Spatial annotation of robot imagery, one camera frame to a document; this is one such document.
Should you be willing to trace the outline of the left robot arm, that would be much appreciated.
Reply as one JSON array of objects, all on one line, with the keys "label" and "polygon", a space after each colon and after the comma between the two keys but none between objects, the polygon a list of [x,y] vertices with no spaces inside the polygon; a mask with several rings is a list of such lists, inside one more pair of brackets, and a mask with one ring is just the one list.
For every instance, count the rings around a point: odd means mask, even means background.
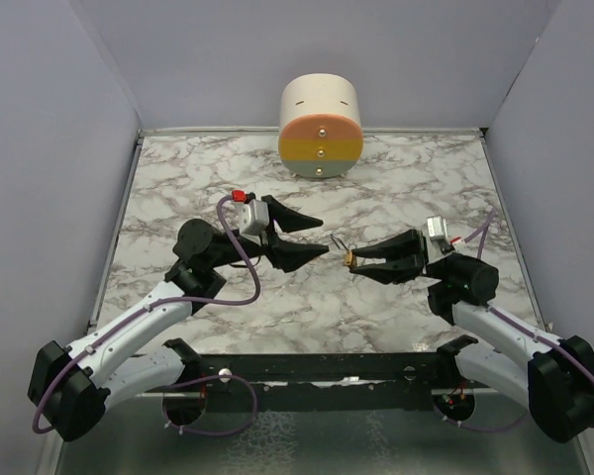
[{"label": "left robot arm", "polygon": [[284,273],[295,271],[328,252],[323,244],[284,240],[322,226],[273,196],[234,191],[222,197],[220,225],[191,219],[179,229],[176,260],[164,278],[121,316],[100,330],[67,345],[52,340],[37,353],[28,388],[36,410],[32,430],[56,431],[74,441],[92,430],[108,410],[159,387],[180,391],[204,385],[198,357],[183,341],[137,356],[160,333],[192,317],[207,305],[242,307],[261,295],[253,260],[264,257]]}]

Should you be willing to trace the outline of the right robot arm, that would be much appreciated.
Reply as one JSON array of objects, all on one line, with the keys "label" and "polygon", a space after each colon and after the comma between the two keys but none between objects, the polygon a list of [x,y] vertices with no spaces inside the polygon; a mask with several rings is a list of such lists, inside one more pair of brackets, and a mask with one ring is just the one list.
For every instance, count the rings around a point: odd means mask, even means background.
[{"label": "right robot arm", "polygon": [[470,380],[524,407],[540,430],[568,442],[594,428],[594,350],[588,341],[562,338],[496,307],[499,271],[462,253],[468,241],[450,238],[440,218],[424,231],[409,230],[346,254],[350,273],[381,284],[434,280],[432,313],[471,334],[446,344],[435,363],[437,379],[456,387]]}]

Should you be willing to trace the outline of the small brass padlock long shackle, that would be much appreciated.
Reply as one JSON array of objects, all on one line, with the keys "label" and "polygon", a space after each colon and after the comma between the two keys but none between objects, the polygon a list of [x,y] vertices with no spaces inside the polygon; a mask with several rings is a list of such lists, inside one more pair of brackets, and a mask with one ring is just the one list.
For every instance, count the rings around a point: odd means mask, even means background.
[{"label": "small brass padlock long shackle", "polygon": [[344,266],[349,269],[356,267],[356,256],[354,255],[353,251],[346,246],[338,237],[335,235],[330,235],[331,241],[333,245],[344,252]]}]

